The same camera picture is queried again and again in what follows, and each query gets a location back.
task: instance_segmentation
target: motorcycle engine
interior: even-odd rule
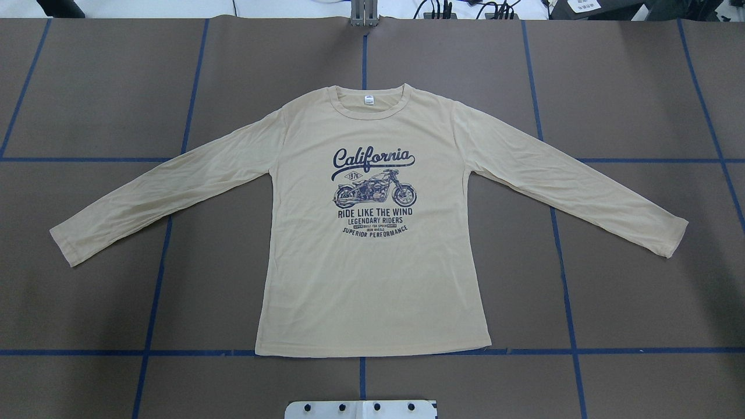
[[[382,183],[376,182],[372,185],[372,199],[380,201],[385,198],[385,187]]]

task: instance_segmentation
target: shirt hem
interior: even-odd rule
[[[311,347],[304,345],[284,344],[256,344],[256,355],[260,356],[285,356],[289,358],[352,358],[359,356],[413,356],[434,355],[437,353],[450,353],[462,350],[473,350],[487,347],[492,344],[491,339],[477,339],[473,341],[456,341],[443,344],[415,344],[403,346],[389,346],[380,348],[338,348],[338,347]]]

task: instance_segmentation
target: long-sleeve t-shirt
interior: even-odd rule
[[[51,229],[70,266],[261,176],[273,182],[259,355],[491,345],[469,241],[475,172],[665,257],[688,222],[486,113],[414,89],[307,93]]]

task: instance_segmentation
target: motorcycle wheel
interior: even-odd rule
[[[339,190],[336,191],[336,199],[334,200],[334,203],[339,208],[349,208],[355,204],[354,202],[348,202],[348,201],[345,204],[339,203],[339,200],[344,199],[344,198],[352,198],[352,187],[351,186],[340,187]]]
[[[401,207],[411,207],[416,202],[416,191],[409,185],[396,188],[393,200]]]

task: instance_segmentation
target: grid line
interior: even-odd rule
[[[31,66],[29,66],[28,68],[26,80],[23,82],[23,87],[21,88],[21,94],[18,95],[16,107],[15,109],[13,109],[13,115],[10,117],[10,122],[7,125],[7,130],[5,131],[5,138],[3,139],[2,145],[0,145],[0,157],[3,157],[3,155],[5,154],[5,149],[7,148],[8,142],[10,141],[10,133],[13,132],[13,126],[16,123],[18,113],[21,111],[21,104],[23,104],[23,99],[26,96],[28,84],[31,82],[31,76],[34,73],[35,68],[37,67],[37,62],[39,61],[39,56],[42,53],[42,48],[44,48],[44,42],[46,41],[47,34],[49,33],[49,27],[51,26],[51,20],[51,18],[47,19],[46,25],[44,25],[44,32],[42,32],[42,37],[39,40],[39,45],[37,46],[37,51],[34,54],[34,59],[31,61]]]
[[[367,36],[370,33],[366,33],[362,36],[362,90],[367,90]]]
[[[0,157],[0,162],[18,163],[164,163],[173,157]]]
[[[189,99],[188,116],[186,118],[186,127],[184,128],[184,138],[181,145],[181,154],[186,152],[188,146],[188,135],[191,127],[191,117],[194,112],[194,102],[197,98],[197,88],[199,87],[199,76],[202,68],[202,59],[204,57],[204,47],[207,41],[207,30],[209,29],[209,19],[204,19],[202,29],[202,40],[199,48],[199,58],[197,59],[197,68],[194,71],[194,84],[191,88],[191,98]],[[132,409],[132,419],[139,416],[140,404],[142,401],[142,392],[145,388],[145,377],[148,373],[148,362],[150,360],[150,347],[153,343],[153,331],[155,329],[155,319],[158,313],[158,303],[160,301],[160,290],[163,284],[163,274],[165,273],[165,258],[168,255],[168,245],[171,242],[171,230],[173,229],[173,216],[168,216],[168,225],[165,228],[165,239],[163,240],[163,250],[160,255],[160,264],[158,268],[158,278],[155,283],[155,292],[153,293],[153,305],[150,309],[150,320],[148,322],[148,334],[145,338],[145,350],[142,353],[142,364],[140,365],[139,380],[137,382],[137,392],[135,395],[134,407]]]
[[[536,81],[533,76],[533,62],[530,59],[530,42],[527,38],[527,26],[525,21],[520,21],[522,27],[522,42],[525,47],[525,60],[527,62],[527,76],[530,82],[530,94],[533,97],[533,112],[536,117],[536,128],[538,130],[538,139],[541,142],[545,142],[543,139],[543,128],[541,125],[541,116],[538,108],[538,95],[536,94]],[[561,282],[564,291],[564,310],[566,315],[566,324],[569,333],[569,344],[571,345],[571,359],[574,364],[574,381],[577,385],[577,398],[580,403],[580,414],[582,419],[587,419],[587,405],[585,403],[585,390],[582,384],[582,370],[580,368],[580,357],[577,354],[577,338],[574,334],[574,320],[571,315],[571,301],[569,298],[569,286],[566,282],[566,271],[564,269],[564,256],[561,248],[561,238],[559,236],[559,225],[557,223],[556,209],[549,207],[551,214],[551,226],[554,230],[554,243],[557,248],[557,256],[559,257],[559,269],[561,272]]]
[[[577,158],[582,163],[719,163],[719,159],[644,159],[644,158],[602,158],[602,157],[581,157]]]
[[[745,347],[578,347],[571,348],[504,348],[504,349],[474,349],[459,352],[433,353],[416,356],[567,356],[578,355],[655,355],[655,354],[705,354],[705,353],[734,353],[745,354]],[[108,349],[0,349],[0,356],[143,356],[144,350],[108,350]],[[150,350],[148,356],[186,357],[186,356],[235,356],[262,357],[256,355],[253,349],[215,349],[215,350]],[[362,378],[367,375],[367,358],[360,358],[360,373]],[[367,386],[361,379],[361,396],[365,395]]]
[[[701,110],[706,118],[706,124],[708,125],[708,131],[711,135],[711,140],[714,143],[714,148],[717,150],[717,156],[722,166],[722,172],[724,173],[724,179],[727,182],[727,188],[729,188],[729,194],[732,196],[732,203],[735,205],[735,211],[738,214],[740,220],[740,227],[743,233],[745,233],[745,217],[743,217],[743,210],[740,207],[740,201],[738,200],[738,194],[735,192],[735,186],[732,184],[732,179],[729,176],[729,170],[727,170],[727,162],[724,159],[722,148],[717,139],[717,131],[714,129],[714,124],[711,122],[711,116],[708,114],[708,108],[706,107],[706,101],[704,101],[703,93],[701,92],[701,86],[699,86],[696,72],[694,71],[694,64],[691,60],[691,53],[688,50],[688,42],[685,40],[685,31],[683,30],[683,21],[678,18],[678,32],[680,32],[680,41],[683,45],[683,51],[685,52],[685,60],[688,63],[688,71],[691,73],[691,80],[693,81],[694,88],[696,89],[696,95],[698,96],[699,102],[701,103]]]

